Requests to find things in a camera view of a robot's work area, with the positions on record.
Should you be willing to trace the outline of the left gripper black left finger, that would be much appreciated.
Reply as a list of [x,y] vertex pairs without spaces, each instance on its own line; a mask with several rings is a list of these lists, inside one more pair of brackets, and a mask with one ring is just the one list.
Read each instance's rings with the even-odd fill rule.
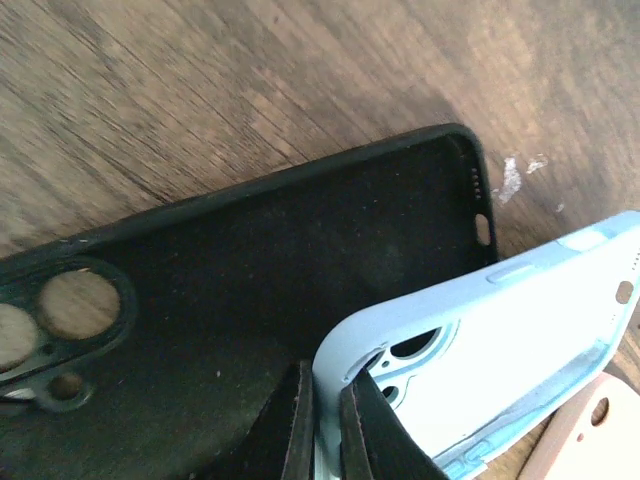
[[214,479],[309,479],[314,398],[310,364],[291,365],[242,442],[212,466]]

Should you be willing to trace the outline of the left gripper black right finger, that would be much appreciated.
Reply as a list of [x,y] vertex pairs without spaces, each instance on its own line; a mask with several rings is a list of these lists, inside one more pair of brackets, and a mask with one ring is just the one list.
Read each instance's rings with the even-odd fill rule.
[[369,375],[340,394],[344,479],[441,479],[448,476],[411,439]]

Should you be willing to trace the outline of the light blue phone case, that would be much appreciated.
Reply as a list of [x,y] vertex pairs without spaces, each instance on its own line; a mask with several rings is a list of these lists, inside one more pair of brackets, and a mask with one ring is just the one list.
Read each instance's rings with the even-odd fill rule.
[[348,316],[313,362],[316,477],[342,475],[339,397],[362,370],[446,475],[477,476],[604,369],[638,297],[625,211]]

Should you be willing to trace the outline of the black phone case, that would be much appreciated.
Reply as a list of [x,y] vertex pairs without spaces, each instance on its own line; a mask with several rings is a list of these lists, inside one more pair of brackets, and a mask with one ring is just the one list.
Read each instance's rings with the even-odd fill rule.
[[214,479],[363,308],[493,264],[481,145],[431,126],[10,256],[38,327],[1,376],[5,479]]

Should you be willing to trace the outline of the pink phone case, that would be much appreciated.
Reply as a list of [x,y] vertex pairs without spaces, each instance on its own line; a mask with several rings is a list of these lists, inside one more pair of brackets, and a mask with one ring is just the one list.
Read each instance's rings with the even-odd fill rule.
[[602,373],[554,414],[521,479],[637,479],[639,395]]

